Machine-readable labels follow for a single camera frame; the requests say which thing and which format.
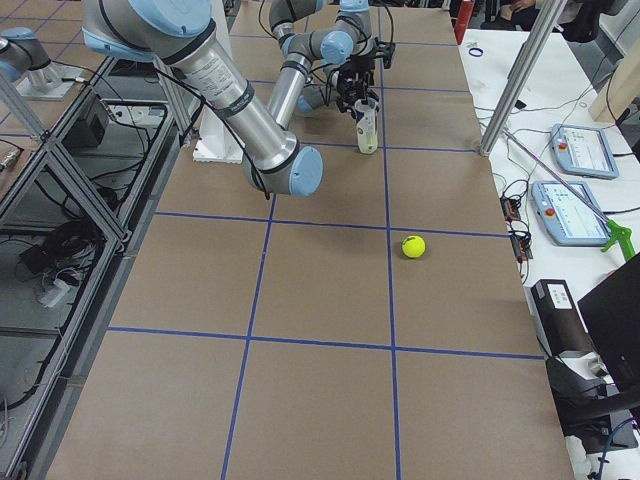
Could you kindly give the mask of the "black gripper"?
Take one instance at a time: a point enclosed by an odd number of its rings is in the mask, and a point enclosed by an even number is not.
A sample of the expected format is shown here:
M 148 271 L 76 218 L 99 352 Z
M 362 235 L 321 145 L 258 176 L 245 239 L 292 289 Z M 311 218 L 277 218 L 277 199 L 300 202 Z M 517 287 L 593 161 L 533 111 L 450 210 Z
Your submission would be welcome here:
M 340 112 L 350 110 L 349 103 L 345 100 L 357 100 L 357 111 L 360 113 L 378 112 L 378 95 L 373 90 L 368 90 L 365 93 L 365 81 L 357 75 L 340 73 L 337 80 L 337 91 L 340 97 L 336 98 L 336 106 Z
M 356 84 L 374 85 L 374 72 L 376 67 L 376 53 L 368 52 L 365 55 L 352 55 L 350 57 L 351 78 Z

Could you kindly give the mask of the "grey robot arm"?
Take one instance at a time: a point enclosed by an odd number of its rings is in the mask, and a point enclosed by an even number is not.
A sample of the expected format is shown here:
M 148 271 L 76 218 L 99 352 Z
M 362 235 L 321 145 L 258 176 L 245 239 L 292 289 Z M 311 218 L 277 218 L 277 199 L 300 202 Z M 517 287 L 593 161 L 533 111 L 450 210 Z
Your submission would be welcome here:
M 309 196 L 319 187 L 323 160 L 287 127 L 314 62 L 333 66 L 373 50 L 370 6 L 342 1 L 333 26 L 297 34 L 295 22 L 324 7 L 322 1 L 275 1 L 269 22 L 285 60 L 267 103 L 255 94 L 217 39 L 208 1 L 87 1 L 83 36 L 105 56 L 159 60 L 179 70 L 216 116 L 244 145 L 245 176 L 266 194 Z
M 377 40 L 367 1 L 341 1 L 334 24 L 296 33 L 294 24 L 325 7 L 324 1 L 274 1 L 269 27 L 284 62 L 268 103 L 276 123 L 286 128 L 295 109 L 314 110 L 334 101 L 358 120 L 378 111 L 371 90 Z

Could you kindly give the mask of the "neighbour grey robot arm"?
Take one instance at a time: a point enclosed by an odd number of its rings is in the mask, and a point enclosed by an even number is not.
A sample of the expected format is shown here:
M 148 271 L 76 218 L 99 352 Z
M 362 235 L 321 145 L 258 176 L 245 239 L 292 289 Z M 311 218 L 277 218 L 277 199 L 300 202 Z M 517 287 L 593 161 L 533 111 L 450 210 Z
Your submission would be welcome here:
M 81 67 L 53 62 L 35 33 L 26 27 L 1 32 L 1 76 L 28 99 L 61 100 L 70 89 L 83 83 Z

